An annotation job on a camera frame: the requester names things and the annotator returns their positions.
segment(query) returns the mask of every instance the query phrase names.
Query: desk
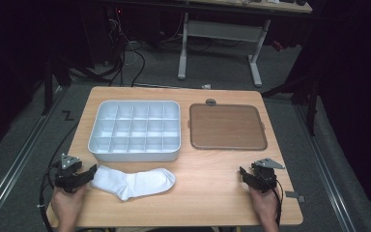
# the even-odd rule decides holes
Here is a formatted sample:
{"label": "desk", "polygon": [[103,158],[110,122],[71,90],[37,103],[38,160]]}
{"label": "desk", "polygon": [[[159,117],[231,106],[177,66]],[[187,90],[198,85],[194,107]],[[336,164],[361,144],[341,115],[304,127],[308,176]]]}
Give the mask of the desk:
{"label": "desk", "polygon": [[[215,99],[217,103],[250,104],[257,107],[265,126],[268,148],[264,151],[197,150],[190,144],[189,107]],[[122,226],[229,226],[259,224],[252,210],[248,187],[241,182],[239,167],[246,170],[256,160],[271,158],[281,164],[275,135],[260,93],[254,91],[191,90],[156,88],[95,87],[87,100],[73,138],[69,155],[80,157],[84,168],[98,163],[88,150],[88,141],[99,105],[107,100],[171,100],[180,105],[182,147],[171,162],[103,162],[123,172],[147,171],[164,167],[176,175],[170,190],[127,202],[96,188],[88,188],[81,227]],[[293,191],[287,169],[275,169],[284,190]],[[58,225],[51,208],[47,215],[52,226]],[[302,214],[297,199],[284,198],[281,224],[300,224]]]}
{"label": "desk", "polygon": [[[285,11],[293,13],[311,13],[311,7],[306,3],[304,6],[292,3],[273,4],[263,1],[261,3],[251,2],[244,5],[242,1],[237,0],[230,3],[229,0],[190,0],[196,3],[209,3],[228,5],[230,7],[256,8],[268,11]],[[186,42],[188,36],[207,37],[214,39],[225,39],[234,41],[244,41],[255,43],[252,55],[248,56],[249,67],[251,68],[252,78],[257,87],[262,86],[261,76],[258,72],[257,59],[261,51],[264,39],[270,26],[271,20],[266,19],[262,27],[244,26],[236,24],[225,24],[215,22],[205,22],[199,20],[188,20],[188,13],[185,13],[183,46],[180,55],[179,79],[186,78]]]}

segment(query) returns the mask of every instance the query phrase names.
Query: table leg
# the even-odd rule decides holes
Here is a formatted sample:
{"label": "table leg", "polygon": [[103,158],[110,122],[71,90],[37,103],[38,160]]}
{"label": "table leg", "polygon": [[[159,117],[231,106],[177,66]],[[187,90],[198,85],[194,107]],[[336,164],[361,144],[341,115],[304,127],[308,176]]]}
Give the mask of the table leg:
{"label": "table leg", "polygon": [[258,72],[258,67],[257,67],[257,59],[260,54],[261,47],[264,43],[264,39],[267,36],[270,23],[271,21],[269,19],[265,21],[264,26],[261,30],[261,34],[260,34],[260,38],[258,40],[257,46],[255,47],[254,54],[248,56],[248,62],[249,62],[249,67],[251,68],[252,78],[254,79],[254,84],[257,87],[262,86],[261,76],[260,76],[260,73]]}
{"label": "table leg", "polygon": [[185,13],[185,22],[183,29],[183,47],[182,54],[180,55],[180,65],[179,65],[179,79],[186,79],[186,39],[188,34],[188,13]]}

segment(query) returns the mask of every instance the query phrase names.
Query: white plastic organizer tray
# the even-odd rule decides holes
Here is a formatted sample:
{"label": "white plastic organizer tray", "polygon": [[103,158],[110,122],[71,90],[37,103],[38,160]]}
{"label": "white plastic organizer tray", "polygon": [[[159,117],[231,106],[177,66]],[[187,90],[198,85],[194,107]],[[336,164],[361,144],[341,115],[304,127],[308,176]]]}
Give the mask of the white plastic organizer tray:
{"label": "white plastic organizer tray", "polygon": [[98,110],[89,151],[99,161],[172,161],[181,146],[175,101],[105,101]]}

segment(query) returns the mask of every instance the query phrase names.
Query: brown tray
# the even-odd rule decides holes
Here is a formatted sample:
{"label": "brown tray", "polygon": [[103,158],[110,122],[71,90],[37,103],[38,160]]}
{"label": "brown tray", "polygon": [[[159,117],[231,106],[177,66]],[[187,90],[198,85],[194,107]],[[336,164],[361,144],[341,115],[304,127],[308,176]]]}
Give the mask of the brown tray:
{"label": "brown tray", "polygon": [[252,105],[195,103],[189,109],[191,144],[197,149],[265,150],[258,109]]}

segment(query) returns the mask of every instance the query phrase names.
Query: person's hand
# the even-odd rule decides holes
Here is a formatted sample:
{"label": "person's hand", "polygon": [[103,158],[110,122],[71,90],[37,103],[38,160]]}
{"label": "person's hand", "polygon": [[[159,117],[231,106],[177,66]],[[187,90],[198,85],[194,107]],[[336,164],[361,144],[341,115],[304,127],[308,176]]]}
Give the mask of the person's hand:
{"label": "person's hand", "polygon": [[58,232],[74,231],[74,227],[82,208],[83,195],[87,185],[80,187],[75,193],[67,193],[55,187],[52,195],[52,209],[59,219]]}
{"label": "person's hand", "polygon": [[[275,191],[279,195],[278,188],[275,188]],[[260,219],[264,231],[279,231],[275,221],[279,203],[273,191],[270,189],[263,193],[260,190],[249,187],[249,193],[251,194],[254,212]]]}

